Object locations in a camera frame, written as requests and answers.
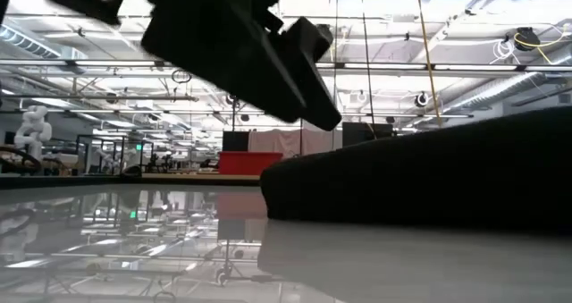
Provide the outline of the black towel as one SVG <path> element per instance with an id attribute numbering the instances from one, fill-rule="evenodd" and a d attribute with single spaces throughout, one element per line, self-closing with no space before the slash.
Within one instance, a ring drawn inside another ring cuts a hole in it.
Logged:
<path id="1" fill-rule="evenodd" d="M 276 220 L 572 233 L 572 106 L 283 160 L 260 187 Z"/>

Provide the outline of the black monitor on stand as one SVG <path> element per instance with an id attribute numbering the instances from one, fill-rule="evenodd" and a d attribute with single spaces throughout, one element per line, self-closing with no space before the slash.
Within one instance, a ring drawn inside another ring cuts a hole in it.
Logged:
<path id="1" fill-rule="evenodd" d="M 342 124 L 342 146 L 349 147 L 394 135 L 392 124 L 372 124 L 367 122 L 344 122 Z"/>

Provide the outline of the beige hanging cloth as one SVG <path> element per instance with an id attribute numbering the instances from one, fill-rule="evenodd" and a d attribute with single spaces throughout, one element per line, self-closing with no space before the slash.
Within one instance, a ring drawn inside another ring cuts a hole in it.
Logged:
<path id="1" fill-rule="evenodd" d="M 248 152 L 280 153 L 283 158 L 307 156 L 342 148 L 340 130 L 251 131 Z"/>

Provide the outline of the black square panel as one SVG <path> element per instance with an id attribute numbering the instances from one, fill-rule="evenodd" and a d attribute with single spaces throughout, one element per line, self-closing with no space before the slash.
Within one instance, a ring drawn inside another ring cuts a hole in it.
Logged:
<path id="1" fill-rule="evenodd" d="M 248 152 L 248 131 L 224 131 L 223 152 Z"/>

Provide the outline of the red bin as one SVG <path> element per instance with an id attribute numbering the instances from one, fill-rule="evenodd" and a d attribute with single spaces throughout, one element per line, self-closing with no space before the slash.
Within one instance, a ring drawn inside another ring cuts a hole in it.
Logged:
<path id="1" fill-rule="evenodd" d="M 219 173 L 258 176 L 265 168 L 281 160 L 281 153 L 223 151 L 220 153 Z"/>

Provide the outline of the silver ventilation duct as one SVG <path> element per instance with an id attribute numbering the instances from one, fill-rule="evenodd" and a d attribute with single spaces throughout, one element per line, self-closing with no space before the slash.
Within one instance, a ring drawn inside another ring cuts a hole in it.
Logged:
<path id="1" fill-rule="evenodd" d="M 548 54 L 555 66 L 572 67 L 572 44 Z M 469 91 L 465 95 L 450 101 L 444 106 L 444 114 L 457 112 L 460 109 L 475 109 L 491 105 L 532 88 L 539 88 L 549 81 L 546 72 L 526 71 L 506 79 L 492 80 Z"/>
<path id="2" fill-rule="evenodd" d="M 61 54 L 24 33 L 4 24 L 0 25 L 0 40 L 44 59 L 59 59 Z"/>

